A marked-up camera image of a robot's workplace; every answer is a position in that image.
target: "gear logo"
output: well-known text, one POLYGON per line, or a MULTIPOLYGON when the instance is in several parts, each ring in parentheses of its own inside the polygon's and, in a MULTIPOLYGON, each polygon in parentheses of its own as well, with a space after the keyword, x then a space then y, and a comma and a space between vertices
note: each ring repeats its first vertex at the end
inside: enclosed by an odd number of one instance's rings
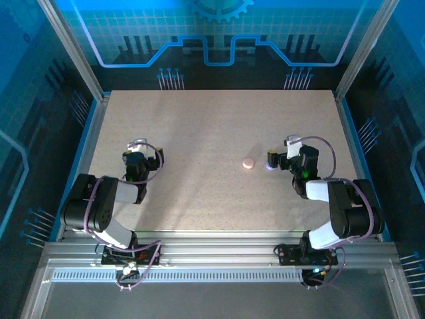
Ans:
POLYGON ((2 0, 1 2, 22 30, 28 31, 35 27, 39 20, 37 0, 2 0))
POLYGON ((247 6, 253 5, 253 0, 190 0, 189 7, 197 13, 200 19, 206 18, 208 22, 216 21, 229 23, 238 19, 240 13, 248 12, 247 6))

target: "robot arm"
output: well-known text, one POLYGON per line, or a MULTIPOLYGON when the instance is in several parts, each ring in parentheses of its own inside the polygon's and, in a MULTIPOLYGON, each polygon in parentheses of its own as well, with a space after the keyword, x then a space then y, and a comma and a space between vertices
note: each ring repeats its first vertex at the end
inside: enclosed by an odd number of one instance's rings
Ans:
MULTIPOLYGON (((303 146, 299 136, 289 136, 285 141, 288 152, 268 152, 268 166, 289 170, 293 175, 292 186, 304 199, 329 203, 330 221, 308 232, 309 245, 314 250, 329 249, 350 237, 358 237, 369 230, 369 213, 352 185, 339 180, 322 180, 317 176, 319 151, 303 146)), ((365 194, 373 210, 372 234, 382 233, 384 220, 370 181, 358 179, 355 185, 365 194)))
MULTIPOLYGON (((146 139, 135 140, 128 144, 123 153, 126 165, 124 175, 126 183, 118 178, 105 177, 99 184, 96 196, 88 216, 88 228, 107 243, 126 249, 137 247, 137 237, 133 231, 126 229, 112 217, 114 203, 140 204, 146 195, 146 181, 151 171, 158 170, 163 163, 163 151, 157 149, 161 160, 145 146, 146 139)), ((74 229, 84 228, 84 215, 88 200, 98 178, 93 175, 80 174, 64 205, 60 218, 63 224, 74 229)))

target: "aluminum frame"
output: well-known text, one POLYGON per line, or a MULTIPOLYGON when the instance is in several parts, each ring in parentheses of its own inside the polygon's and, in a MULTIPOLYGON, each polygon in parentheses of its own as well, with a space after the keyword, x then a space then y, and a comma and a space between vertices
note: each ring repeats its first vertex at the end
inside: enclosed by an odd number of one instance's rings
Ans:
POLYGON ((98 102, 101 102, 104 99, 104 91, 102 90, 96 75, 94 75, 92 68, 88 64, 88 61, 78 45, 77 40, 70 31, 62 12, 54 0, 37 1, 93 97, 98 102))
POLYGON ((357 50, 350 61, 347 70, 345 71, 338 87, 337 92, 337 101, 342 100, 350 86, 354 82, 354 79, 360 72, 363 64, 365 63, 369 53, 375 47, 379 36, 384 30, 388 20, 391 18, 392 13, 396 9, 398 2, 400 0, 384 0, 379 7, 376 15, 373 17, 373 20, 369 27, 366 30, 365 35, 363 36, 362 41, 360 42, 357 50))
MULTIPOLYGON (((78 43, 58 10, 49 0, 38 0, 45 11, 51 25, 62 41, 68 54, 74 61, 78 71, 88 85, 91 93, 99 102, 103 100, 102 89, 85 59, 78 43)), ((382 2, 373 22, 369 26, 353 60, 337 88, 337 104, 348 91, 356 75, 360 71, 367 55, 375 45, 380 33, 394 11, 398 0, 382 2)), ((344 126, 343 115, 340 115, 344 126)), ((90 132, 92 141, 87 144, 87 150, 80 160, 79 170, 84 170, 90 164, 88 154, 94 151, 99 126, 90 132)), ((363 177, 360 159, 353 141, 351 131, 345 128, 353 161, 359 177, 363 177)), ((56 269, 107 269, 100 265, 100 256, 95 248, 101 249, 96 242, 86 234, 65 231, 61 234, 61 243, 47 243, 39 267, 36 271, 21 318, 41 318, 56 269)), ((187 269, 285 269, 278 266, 277 257, 272 249, 278 243, 297 243, 301 232, 148 232, 138 233, 140 242, 163 240, 163 258, 155 269, 167 268, 176 270, 187 269)), ((350 268, 385 269, 389 289, 399 318, 419 318, 413 298, 406 290, 406 279, 400 266, 394 244, 382 243, 378 238, 370 238, 361 243, 346 245, 347 265, 350 268)))
MULTIPOLYGON (((211 278, 211 273, 236 272, 243 276, 253 272, 265 274, 259 280, 256 278, 257 282, 284 282, 279 280, 276 274, 288 272, 299 274, 305 267, 279 266, 273 248, 279 243, 298 243, 301 235, 302 232, 299 231, 152 231, 137 234, 140 243, 150 243, 157 239, 163 241, 160 264, 153 267, 153 272, 201 274, 191 282, 220 282, 218 278, 217 280, 211 278)), ((102 249, 103 245, 98 245, 93 238, 82 231, 66 231, 61 243, 47 243, 22 318, 41 318, 51 282, 66 280, 59 278, 57 271, 73 272, 73 277, 68 280, 72 282, 93 282, 96 280, 93 280, 93 276, 86 275, 88 272, 106 272, 108 277, 97 282, 113 282, 115 276, 111 275, 111 271, 115 272, 122 267, 102 266, 100 264, 102 249)), ((371 237, 365 241, 345 245, 345 249, 347 269, 386 269, 402 274, 393 243, 382 243, 376 237, 371 237)), ((241 280, 242 277, 230 279, 232 282, 241 280)), ((164 282, 159 275, 153 276, 149 281, 164 282)))

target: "glass panel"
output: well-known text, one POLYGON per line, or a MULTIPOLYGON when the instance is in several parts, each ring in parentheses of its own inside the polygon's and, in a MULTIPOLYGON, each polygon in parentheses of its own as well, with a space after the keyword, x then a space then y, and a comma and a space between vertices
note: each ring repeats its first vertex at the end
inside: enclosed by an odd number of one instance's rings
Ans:
POLYGON ((0 1, 0 31, 0 317, 18 318, 92 97, 36 1, 0 1))
POLYGON ((335 89, 381 0, 58 0, 104 90, 335 89))
MULTIPOLYGON (((346 96, 390 235, 402 257, 420 253, 406 262, 425 256, 424 19, 423 1, 400 1, 346 96)), ((422 280, 419 264, 406 268, 422 280)), ((415 299, 424 310, 425 298, 415 299)))

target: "blue border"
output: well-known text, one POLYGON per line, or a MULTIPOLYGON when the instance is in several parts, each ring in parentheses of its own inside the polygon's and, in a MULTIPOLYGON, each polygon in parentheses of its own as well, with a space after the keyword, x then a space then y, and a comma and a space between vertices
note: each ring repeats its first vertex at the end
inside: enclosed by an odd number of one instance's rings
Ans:
MULTIPOLYGON (((344 111, 344 113, 345 113, 345 115, 347 117, 347 123, 349 125, 349 130, 351 132, 351 135, 353 137, 353 141, 354 141, 354 144, 355 144, 355 147, 356 147, 356 151, 357 151, 357 153, 359 155, 361 169, 363 170, 363 173, 365 174, 365 177, 369 181, 371 181, 373 190, 375 191, 375 194, 376 194, 377 193, 377 190, 376 190, 375 185, 373 183, 371 172, 369 171, 369 168, 367 166, 366 157, 365 157, 365 155, 363 153, 363 149, 361 148, 361 144, 360 144, 360 141, 359 141, 359 137, 357 135, 356 127, 354 125, 353 117, 351 116, 350 109, 348 107, 348 103, 347 103, 347 101, 346 101, 345 98, 342 99, 342 105, 344 107, 344 110, 343 111, 344 111)), ((379 201, 378 196, 377 196, 377 199, 378 199, 379 206, 382 207, 382 205, 381 205, 381 203, 379 201)), ((384 232, 382 233, 382 237, 383 237, 383 239, 385 241, 391 241, 390 232, 388 231, 388 227, 387 227, 386 223, 385 223, 384 232)))
POLYGON ((419 142, 413 149, 412 153, 412 161, 410 161, 410 171, 412 172, 414 182, 419 190, 420 195, 422 196, 422 200, 425 203, 425 189, 422 181, 420 180, 419 174, 416 171, 416 162, 418 161, 418 153, 420 150, 425 148, 425 139, 419 142))
POLYGON ((322 62, 291 62, 289 58, 278 48, 278 46, 272 42, 272 41, 261 41, 261 35, 255 35, 255 34, 244 34, 244 35, 234 35, 232 37, 232 40, 230 42, 230 60, 228 62, 210 62, 208 58, 208 43, 207 38, 203 35, 179 35, 177 37, 177 42, 168 42, 165 43, 158 52, 153 55, 153 57, 147 62, 147 63, 133 63, 133 64, 106 64, 102 57, 100 56, 99 50, 94 44, 93 38, 87 28, 87 25, 85 24, 80 11, 73 3, 73 7, 75 10, 75 13, 78 17, 78 20, 80 21, 81 27, 86 34, 87 40, 90 43, 90 46, 92 47, 92 50, 94 52, 94 55, 96 56, 96 59, 98 60, 99 64, 103 66, 104 68, 149 68, 169 47, 183 47, 183 41, 184 40, 201 40, 203 42, 203 53, 204 53, 204 63, 207 66, 232 66, 235 61, 235 54, 236 54, 236 40, 238 39, 254 39, 256 46, 263 46, 263 47, 270 47, 288 66, 304 66, 304 67, 334 67, 339 64, 341 61, 345 49, 347 48, 351 37, 353 36, 354 30, 356 29, 357 25, 359 24, 359 19, 361 15, 363 14, 363 11, 365 10, 366 4, 368 0, 364 0, 362 6, 359 9, 359 12, 357 13, 357 16, 355 17, 355 20, 353 22, 353 25, 350 28, 350 31, 348 32, 347 38, 345 38, 344 43, 341 47, 341 50, 339 51, 338 57, 335 60, 335 62, 330 63, 322 63, 322 62))
POLYGON ((68 196, 72 185, 74 184, 74 180, 77 174, 78 165, 80 165, 81 155, 82 151, 84 149, 84 145, 86 144, 88 131, 90 130, 90 126, 92 125, 94 112, 96 111, 98 107, 98 103, 96 99, 93 99, 92 107, 90 108, 90 112, 88 113, 86 125, 84 126, 84 129, 82 131, 80 143, 78 144, 77 152, 74 157, 74 162, 72 163, 71 171, 68 176, 68 181, 66 182, 64 193, 62 195, 62 199, 60 200, 60 205, 58 212, 56 214, 56 219, 54 220, 52 232, 50 233, 50 238, 48 241, 56 241, 56 237, 58 236, 59 229, 60 229, 60 210, 62 209, 62 206, 64 205, 65 199, 68 196))

